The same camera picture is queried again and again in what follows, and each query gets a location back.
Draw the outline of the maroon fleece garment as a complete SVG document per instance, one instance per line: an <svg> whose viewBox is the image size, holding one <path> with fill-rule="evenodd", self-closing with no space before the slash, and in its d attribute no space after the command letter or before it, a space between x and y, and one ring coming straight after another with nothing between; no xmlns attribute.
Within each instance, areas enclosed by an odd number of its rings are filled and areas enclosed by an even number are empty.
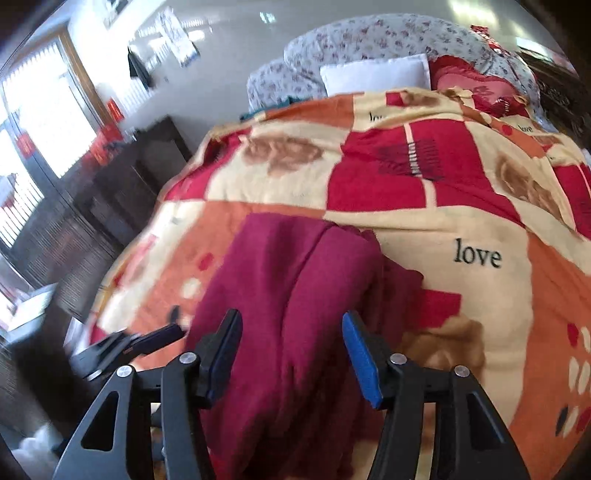
<svg viewBox="0 0 591 480"><path fill-rule="evenodd" d="M370 231L274 213L249 215L204 298L187 342L228 310L243 332L228 388L202 414L220 479L359 479L370 469L383 415L363 399L342 340L360 314L401 340L421 273L394 263Z"/></svg>

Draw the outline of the red gift box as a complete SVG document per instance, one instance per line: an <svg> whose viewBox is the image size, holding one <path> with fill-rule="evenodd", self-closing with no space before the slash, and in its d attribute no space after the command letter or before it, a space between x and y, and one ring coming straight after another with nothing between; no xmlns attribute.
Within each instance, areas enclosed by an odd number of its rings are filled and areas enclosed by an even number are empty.
<svg viewBox="0 0 591 480"><path fill-rule="evenodd" d="M113 154L114 144L123 140L122 134L115 124L102 126L89 147L89 154L96 162L104 166L110 162Z"/></svg>

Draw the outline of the red orange patterned blanket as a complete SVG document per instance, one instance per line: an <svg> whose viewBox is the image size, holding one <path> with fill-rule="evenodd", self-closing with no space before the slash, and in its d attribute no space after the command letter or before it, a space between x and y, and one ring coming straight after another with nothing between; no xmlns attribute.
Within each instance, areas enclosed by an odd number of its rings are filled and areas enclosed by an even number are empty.
<svg viewBox="0 0 591 480"><path fill-rule="evenodd" d="M568 136L417 88L217 126L103 280L93 337L177 311L192 348L197 306L256 213L372 232L423 277L394 350L467 366L532 478L570 464L590 426L590 170Z"/></svg>

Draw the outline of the red paper door decoration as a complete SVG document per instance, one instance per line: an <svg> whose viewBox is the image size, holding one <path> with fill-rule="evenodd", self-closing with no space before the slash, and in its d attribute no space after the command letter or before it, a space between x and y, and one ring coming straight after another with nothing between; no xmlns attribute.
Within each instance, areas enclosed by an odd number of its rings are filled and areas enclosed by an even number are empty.
<svg viewBox="0 0 591 480"><path fill-rule="evenodd" d="M25 159L32 157L36 151L35 144L27 132L23 132L16 137L16 144Z"/></svg>

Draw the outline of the dark hanging cloth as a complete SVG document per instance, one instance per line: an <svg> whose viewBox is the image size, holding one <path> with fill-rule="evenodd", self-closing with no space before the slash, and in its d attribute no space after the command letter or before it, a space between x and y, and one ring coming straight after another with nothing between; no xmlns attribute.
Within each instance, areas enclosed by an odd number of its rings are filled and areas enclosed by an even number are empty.
<svg viewBox="0 0 591 480"><path fill-rule="evenodd" d="M130 78L139 80L145 90L152 89L154 81L151 74L141 58L130 48L127 48L127 62Z"/></svg>

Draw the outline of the teal cloth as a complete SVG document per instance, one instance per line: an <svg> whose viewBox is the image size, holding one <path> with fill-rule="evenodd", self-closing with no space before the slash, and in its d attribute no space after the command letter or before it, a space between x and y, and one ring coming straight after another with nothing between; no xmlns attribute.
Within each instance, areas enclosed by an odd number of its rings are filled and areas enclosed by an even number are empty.
<svg viewBox="0 0 591 480"><path fill-rule="evenodd" d="M300 102L300 99L288 96L286 99L281 100L279 103L276 103L276 104L273 104L270 106L266 106L266 107L261 107L259 109L256 109L255 111L247 112L245 114L240 115L239 121L244 122L249 119L252 119L254 116L256 116L259 113L267 112L270 110L277 110L277 109L285 108L285 107L288 107L288 106L293 105L294 103L298 103L298 102Z"/></svg>

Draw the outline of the floral quilt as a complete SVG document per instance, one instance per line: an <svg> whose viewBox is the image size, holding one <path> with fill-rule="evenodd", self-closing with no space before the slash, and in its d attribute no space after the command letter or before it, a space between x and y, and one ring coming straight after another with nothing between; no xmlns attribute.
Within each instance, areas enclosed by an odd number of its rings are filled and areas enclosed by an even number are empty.
<svg viewBox="0 0 591 480"><path fill-rule="evenodd" d="M486 27L467 28L440 18L402 13L343 19L294 38L280 58L249 75L249 110L270 108L288 98L324 98L322 66L415 54L426 54L430 60L458 57L481 74L500 77L529 100L536 120L545 118L532 70L521 57L498 44Z"/></svg>

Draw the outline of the red embroidered pillow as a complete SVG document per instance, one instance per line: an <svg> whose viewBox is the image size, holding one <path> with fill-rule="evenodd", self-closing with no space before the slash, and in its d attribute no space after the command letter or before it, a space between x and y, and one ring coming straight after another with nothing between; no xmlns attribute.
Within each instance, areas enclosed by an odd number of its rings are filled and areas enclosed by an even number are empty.
<svg viewBox="0 0 591 480"><path fill-rule="evenodd" d="M507 80L478 72L455 56L429 61L431 86L449 98L465 102L496 118L520 115L529 118L529 100Z"/></svg>

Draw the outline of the white pillow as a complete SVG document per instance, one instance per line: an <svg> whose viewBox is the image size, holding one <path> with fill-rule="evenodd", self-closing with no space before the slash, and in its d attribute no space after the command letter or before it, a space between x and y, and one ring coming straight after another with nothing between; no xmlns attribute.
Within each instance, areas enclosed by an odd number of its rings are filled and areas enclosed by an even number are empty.
<svg viewBox="0 0 591 480"><path fill-rule="evenodd" d="M425 54L325 65L320 74L329 97L407 87L431 89L430 66Z"/></svg>

